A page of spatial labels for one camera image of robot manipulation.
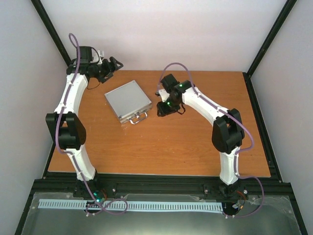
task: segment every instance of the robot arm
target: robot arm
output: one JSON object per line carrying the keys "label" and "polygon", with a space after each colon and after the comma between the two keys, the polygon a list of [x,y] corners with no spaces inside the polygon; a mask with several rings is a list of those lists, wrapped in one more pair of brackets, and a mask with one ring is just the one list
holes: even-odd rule
{"label": "robot arm", "polygon": [[78,109],[91,77],[95,77],[99,82],[104,83],[113,76],[113,72],[119,70],[123,65],[110,57],[110,61],[105,59],[98,52],[98,61],[93,62],[92,47],[79,47],[81,52],[81,63],[76,78],[71,83],[76,69],[76,60],[73,60],[67,69],[67,83],[64,89],[61,101],[54,113],[46,115],[46,123],[49,128],[51,137],[55,140],[57,119],[64,108],[59,127],[59,146],[69,156],[77,173],[77,179],[83,180],[80,172],[76,168],[73,156],[80,170],[87,181],[94,179],[96,170],[91,164],[86,152],[86,130],[78,118]]}
{"label": "robot arm", "polygon": [[235,122],[229,120],[220,110],[228,112],[238,121],[241,122],[240,114],[237,110],[228,110],[205,95],[200,90],[191,86],[189,81],[179,83],[173,75],[165,76],[161,80],[164,89],[158,91],[162,102],[157,104],[157,114],[160,117],[168,114],[176,113],[180,109],[180,105],[189,105],[200,113],[213,126],[212,142],[215,148],[220,152],[221,173],[220,179],[226,184],[231,185],[238,180],[236,172],[238,172],[238,161],[235,162],[235,153],[240,149],[244,132]]}

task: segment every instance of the wooden table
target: wooden table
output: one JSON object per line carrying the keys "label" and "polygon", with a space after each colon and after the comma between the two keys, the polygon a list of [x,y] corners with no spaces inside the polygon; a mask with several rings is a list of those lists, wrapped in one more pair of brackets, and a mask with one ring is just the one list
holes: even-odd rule
{"label": "wooden table", "polygon": [[[188,79],[184,71],[171,71],[178,81]],[[243,175],[270,177],[268,164],[241,72],[191,72],[194,83],[209,98],[240,111],[255,147],[239,157]],[[200,114],[186,107],[184,115],[158,117],[154,95],[160,71],[118,71],[105,84],[85,90],[79,119],[87,131],[86,149],[99,173],[218,176],[220,156],[211,142],[212,126]],[[121,125],[104,97],[135,80],[153,103],[148,118],[139,124]],[[92,78],[89,87],[97,85]],[[246,135],[242,148],[250,145]],[[48,171],[74,172],[67,155],[54,152]]]}

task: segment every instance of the black joint motor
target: black joint motor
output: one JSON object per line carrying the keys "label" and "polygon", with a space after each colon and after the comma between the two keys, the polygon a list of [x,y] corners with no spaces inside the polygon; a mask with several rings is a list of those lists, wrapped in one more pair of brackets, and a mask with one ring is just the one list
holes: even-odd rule
{"label": "black joint motor", "polygon": [[[242,123],[237,109],[228,110],[228,114]],[[235,147],[242,145],[244,137],[244,130],[226,115],[217,117],[213,122],[212,143],[222,153],[230,154]]]}

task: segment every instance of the gray wall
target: gray wall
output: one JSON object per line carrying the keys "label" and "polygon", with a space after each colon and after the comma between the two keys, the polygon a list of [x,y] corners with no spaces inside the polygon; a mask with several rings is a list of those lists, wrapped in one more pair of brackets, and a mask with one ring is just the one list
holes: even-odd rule
{"label": "gray wall", "polygon": [[296,3],[252,82],[284,181],[313,234],[313,1]]}
{"label": "gray wall", "polygon": [[162,70],[178,61],[202,71],[247,71],[285,2],[42,0],[72,58],[69,28],[125,70]]}
{"label": "gray wall", "polygon": [[14,234],[52,139],[65,63],[29,0],[0,1],[0,234]]}

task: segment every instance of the purple cable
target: purple cable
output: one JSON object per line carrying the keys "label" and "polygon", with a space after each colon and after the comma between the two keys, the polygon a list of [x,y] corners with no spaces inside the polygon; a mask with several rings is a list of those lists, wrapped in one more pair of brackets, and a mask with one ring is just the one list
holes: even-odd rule
{"label": "purple cable", "polygon": [[[167,70],[170,66],[172,66],[172,65],[180,65],[180,66],[182,66],[182,67],[186,70],[186,72],[188,73],[188,76],[189,76],[189,80],[190,80],[192,89],[194,90],[194,92],[195,92],[196,94],[198,94],[197,90],[195,89],[195,85],[194,85],[194,83],[193,83],[193,80],[192,80],[192,76],[191,76],[190,71],[188,70],[188,68],[187,68],[185,65],[183,65],[182,63],[179,63],[179,62],[170,63],[170,64],[168,64],[168,65],[163,69],[162,74],[161,74],[161,77],[160,77],[160,79],[159,79],[159,81],[158,81],[158,84],[157,84],[157,91],[158,91],[159,88],[160,88],[160,83],[161,83],[161,80],[162,80],[162,78],[163,78],[163,76],[164,76],[166,70]],[[203,97],[203,96],[201,96],[201,95],[199,95],[199,97],[200,97],[202,100],[204,100],[206,103],[208,103],[210,106],[212,106],[213,108],[215,108],[216,110],[218,110],[218,111],[221,112],[222,114],[226,115],[228,118],[232,119],[235,123],[237,123],[237,124],[249,135],[249,137],[250,137],[250,139],[251,139],[251,146],[250,146],[250,147],[244,148],[244,149],[240,149],[240,150],[238,150],[238,151],[235,152],[235,158],[234,158],[234,172],[235,172],[236,177],[238,177],[239,179],[244,180],[244,179],[248,179],[248,178],[254,178],[254,179],[256,179],[256,180],[258,181],[258,183],[259,183],[259,185],[260,185],[260,187],[261,187],[261,191],[262,191],[262,202],[261,202],[260,206],[259,206],[255,211],[253,211],[253,212],[251,212],[251,213],[249,213],[249,214],[246,214],[246,215],[236,216],[235,218],[244,218],[244,217],[248,217],[248,216],[250,216],[250,215],[253,215],[253,214],[255,214],[256,212],[258,212],[258,211],[261,209],[261,207],[263,206],[263,204],[264,204],[264,188],[263,188],[263,185],[262,185],[261,181],[260,181],[257,177],[255,177],[255,176],[245,176],[245,177],[239,176],[239,173],[237,172],[237,169],[236,169],[238,154],[239,154],[240,152],[249,151],[250,149],[252,149],[252,148],[254,147],[254,139],[253,139],[253,137],[252,137],[252,134],[251,134],[251,133],[248,131],[248,129],[246,129],[245,126],[243,126],[236,118],[234,118],[233,116],[231,116],[230,114],[228,114],[228,113],[225,112],[224,110],[218,109],[218,106],[216,106],[215,104],[213,104],[211,101],[207,100],[205,97]]]}
{"label": "purple cable", "polygon": [[[73,78],[72,78],[72,80],[71,80],[71,82],[70,82],[70,84],[69,84],[69,86],[68,86],[68,88],[67,88],[67,92],[65,93],[65,96],[64,96],[64,99],[63,99],[63,104],[64,104],[64,106],[61,108],[61,111],[60,111],[59,116],[58,116],[58,119],[57,119],[57,126],[56,126],[56,130],[55,130],[55,145],[56,145],[57,150],[58,150],[61,154],[70,154],[70,155],[72,156],[72,159],[73,159],[73,162],[74,162],[74,164],[75,164],[75,166],[76,166],[76,169],[77,169],[77,171],[80,173],[80,175],[82,176],[82,179],[83,179],[84,184],[85,184],[85,186],[86,186],[86,188],[87,188],[87,191],[89,192],[91,198],[92,198],[92,199],[94,200],[94,202],[95,202],[93,205],[96,204],[98,207],[101,208],[100,211],[98,211],[97,213],[93,213],[93,214],[96,215],[96,214],[98,214],[98,213],[100,213],[100,212],[102,212],[102,211],[105,211],[105,212],[107,212],[107,213],[109,213],[109,214],[114,214],[114,215],[124,214],[124,213],[127,211],[127,209],[128,209],[128,203],[127,203],[127,201],[124,200],[124,199],[121,199],[121,198],[116,198],[116,199],[112,200],[111,202],[109,202],[105,207],[103,207],[103,206],[101,205],[101,203],[97,202],[96,199],[95,199],[95,197],[93,196],[93,194],[92,194],[92,192],[91,192],[91,190],[90,190],[90,188],[89,188],[89,186],[88,186],[88,183],[87,183],[87,181],[86,181],[86,179],[85,179],[85,176],[84,176],[84,174],[82,173],[80,167],[79,167],[78,164],[77,164],[77,161],[76,161],[76,159],[75,159],[75,156],[74,156],[73,152],[70,152],[70,151],[62,151],[62,150],[60,149],[60,145],[59,145],[59,128],[60,128],[60,123],[61,123],[61,117],[62,117],[62,114],[63,114],[63,112],[64,112],[64,109],[65,109],[65,106],[66,106],[66,103],[67,103],[67,97],[68,97],[70,88],[72,87],[72,84],[73,84],[74,81],[75,81],[75,78],[76,78],[76,76],[77,76],[78,69],[79,69],[79,66],[80,66],[80,49],[79,49],[78,41],[77,41],[75,35],[72,34],[72,33],[70,33],[70,34],[68,35],[68,37],[69,37],[69,40],[70,40],[70,42],[72,43],[72,45],[76,48],[77,64],[76,64],[76,69],[75,69],[75,72],[74,72],[74,76],[73,76]],[[125,210],[122,211],[122,212],[120,212],[120,213],[113,213],[113,212],[111,212],[111,211],[108,211],[106,208],[107,208],[111,203],[113,203],[113,202],[115,202],[115,201],[123,201],[123,202],[125,202],[125,204],[126,204]],[[89,208],[90,206],[88,206],[88,207],[86,208],[86,213],[87,213],[87,215],[89,214],[88,208]]]}

